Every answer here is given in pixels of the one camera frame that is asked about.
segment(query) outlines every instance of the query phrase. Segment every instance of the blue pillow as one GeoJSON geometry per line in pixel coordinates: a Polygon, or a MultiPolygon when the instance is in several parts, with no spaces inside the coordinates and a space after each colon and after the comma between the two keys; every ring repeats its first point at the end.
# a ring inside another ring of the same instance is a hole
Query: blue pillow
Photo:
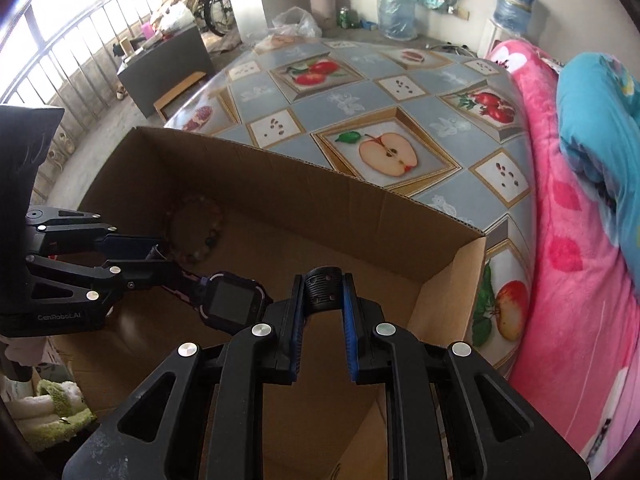
{"type": "Polygon", "coordinates": [[[560,73],[560,148],[614,204],[620,249],[640,288],[640,84],[615,58],[580,54],[560,73]]]}

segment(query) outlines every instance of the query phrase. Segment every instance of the wall socket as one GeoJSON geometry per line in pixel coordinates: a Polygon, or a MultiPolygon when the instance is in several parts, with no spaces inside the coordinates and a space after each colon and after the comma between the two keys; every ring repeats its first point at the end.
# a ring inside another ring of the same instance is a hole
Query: wall socket
{"type": "Polygon", "coordinates": [[[449,14],[452,14],[453,16],[457,16],[459,17],[461,20],[465,20],[465,21],[469,21],[469,11],[464,9],[463,7],[454,7],[454,6],[449,6],[449,9],[447,9],[447,12],[449,14]]]}

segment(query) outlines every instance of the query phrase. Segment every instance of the apple print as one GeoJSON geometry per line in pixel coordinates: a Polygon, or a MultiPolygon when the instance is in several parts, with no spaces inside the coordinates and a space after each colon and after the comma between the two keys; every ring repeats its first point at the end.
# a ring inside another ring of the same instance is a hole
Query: apple print
{"type": "Polygon", "coordinates": [[[289,66],[287,74],[294,83],[300,86],[316,86],[326,81],[327,77],[344,77],[346,73],[332,59],[309,60],[302,64],[289,66]]]}
{"type": "Polygon", "coordinates": [[[206,123],[213,113],[213,108],[210,106],[203,106],[196,110],[196,118],[201,124],[206,123]]]}
{"type": "Polygon", "coordinates": [[[504,285],[495,297],[498,332],[507,341],[515,342],[522,335],[528,303],[527,287],[518,280],[504,285]]]}
{"type": "Polygon", "coordinates": [[[502,99],[500,99],[496,94],[492,94],[491,92],[479,92],[477,94],[471,94],[471,97],[476,100],[476,103],[484,106],[498,107],[503,102],[502,99]]]}
{"type": "Polygon", "coordinates": [[[424,63],[424,56],[420,52],[414,52],[413,50],[403,50],[400,56],[414,63],[424,63]]]}
{"type": "Polygon", "coordinates": [[[200,127],[200,124],[194,121],[193,119],[189,119],[189,121],[182,127],[182,130],[185,132],[194,132],[200,127]]]}
{"type": "Polygon", "coordinates": [[[508,101],[491,92],[475,92],[472,94],[459,94],[459,105],[468,111],[475,111],[476,106],[480,105],[479,114],[488,116],[492,120],[500,124],[511,124],[516,117],[516,110],[508,101]]]}
{"type": "Polygon", "coordinates": [[[471,325],[473,345],[480,348],[489,340],[493,317],[500,335],[507,341],[516,342],[522,335],[528,306],[527,286],[519,280],[505,284],[496,296],[491,283],[490,262],[484,264],[471,325]]]}
{"type": "Polygon", "coordinates": [[[502,124],[513,123],[515,110],[513,108],[498,108],[497,106],[487,106],[480,110],[480,115],[488,115],[494,121],[502,124]]]}
{"type": "Polygon", "coordinates": [[[403,136],[388,132],[379,137],[364,136],[358,132],[340,134],[336,142],[356,144],[363,137],[369,137],[360,143],[358,152],[362,161],[387,176],[402,176],[418,165],[414,147],[403,136]]]}
{"type": "Polygon", "coordinates": [[[309,67],[309,72],[312,74],[332,74],[340,69],[340,65],[338,65],[335,61],[331,61],[330,59],[321,59],[320,61],[313,63],[309,67]]]}
{"type": "Polygon", "coordinates": [[[304,73],[296,76],[293,81],[302,86],[314,86],[324,83],[326,76],[324,74],[304,73]]]}

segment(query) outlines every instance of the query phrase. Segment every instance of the cardboard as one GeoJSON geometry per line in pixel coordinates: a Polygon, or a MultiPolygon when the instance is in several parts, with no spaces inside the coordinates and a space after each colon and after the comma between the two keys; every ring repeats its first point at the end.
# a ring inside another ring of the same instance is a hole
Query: cardboard
{"type": "MultiPolygon", "coordinates": [[[[464,339],[484,261],[482,233],[356,178],[226,140],[137,128],[80,209],[100,213],[124,234],[159,235],[166,212],[194,193],[225,212],[219,243],[194,272],[229,270],[280,300],[296,273],[336,265],[353,273],[358,294],[380,303],[386,320],[427,342],[464,339]]],[[[176,216],[173,229],[188,240],[206,227],[200,213],[176,216]]],[[[55,343],[89,407],[105,416],[181,343],[212,346],[228,338],[156,289],[128,294],[101,332],[57,336],[55,343]]],[[[341,314],[314,316],[298,382],[265,387],[266,478],[351,479],[371,468],[377,477],[386,464],[380,395],[378,386],[349,380],[341,314]]]]}

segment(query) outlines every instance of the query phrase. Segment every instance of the metal screw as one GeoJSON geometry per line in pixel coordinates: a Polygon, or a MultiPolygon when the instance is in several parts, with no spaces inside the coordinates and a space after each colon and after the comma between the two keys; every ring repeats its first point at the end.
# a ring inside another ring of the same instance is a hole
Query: metal screw
{"type": "Polygon", "coordinates": [[[376,332],[378,332],[380,335],[393,335],[396,333],[396,327],[391,323],[380,323],[376,327],[376,332]]]}
{"type": "Polygon", "coordinates": [[[258,337],[265,337],[271,333],[271,327],[266,323],[258,323],[251,329],[251,333],[258,337]]]}
{"type": "Polygon", "coordinates": [[[467,357],[471,355],[471,346],[463,342],[453,343],[451,351],[458,357],[467,357]]]}
{"type": "Polygon", "coordinates": [[[184,343],[178,347],[178,354],[182,357],[191,357],[198,351],[198,347],[195,343],[184,343]]]}

